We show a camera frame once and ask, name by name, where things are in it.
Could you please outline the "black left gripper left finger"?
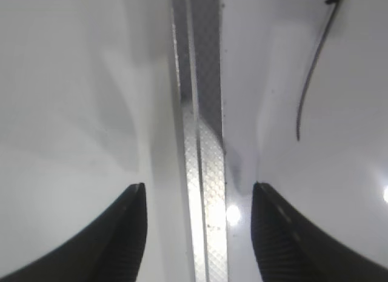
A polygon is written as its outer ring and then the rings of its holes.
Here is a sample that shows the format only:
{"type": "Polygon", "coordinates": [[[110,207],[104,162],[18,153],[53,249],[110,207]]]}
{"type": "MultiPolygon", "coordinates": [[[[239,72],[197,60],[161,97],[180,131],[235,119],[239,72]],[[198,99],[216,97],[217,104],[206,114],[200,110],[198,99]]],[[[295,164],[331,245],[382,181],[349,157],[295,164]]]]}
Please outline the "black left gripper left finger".
{"type": "Polygon", "coordinates": [[[146,187],[132,184],[74,237],[1,281],[136,281],[146,239],[146,187]]]}

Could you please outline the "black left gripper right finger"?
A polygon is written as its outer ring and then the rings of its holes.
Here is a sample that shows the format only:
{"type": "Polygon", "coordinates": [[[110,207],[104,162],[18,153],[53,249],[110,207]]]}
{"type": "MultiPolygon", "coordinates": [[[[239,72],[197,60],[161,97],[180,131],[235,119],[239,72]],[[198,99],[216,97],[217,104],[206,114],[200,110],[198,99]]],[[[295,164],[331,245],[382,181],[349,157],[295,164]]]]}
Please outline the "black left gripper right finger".
{"type": "Polygon", "coordinates": [[[251,240],[263,281],[387,281],[387,268],[326,234],[267,183],[253,185],[251,240]]]}

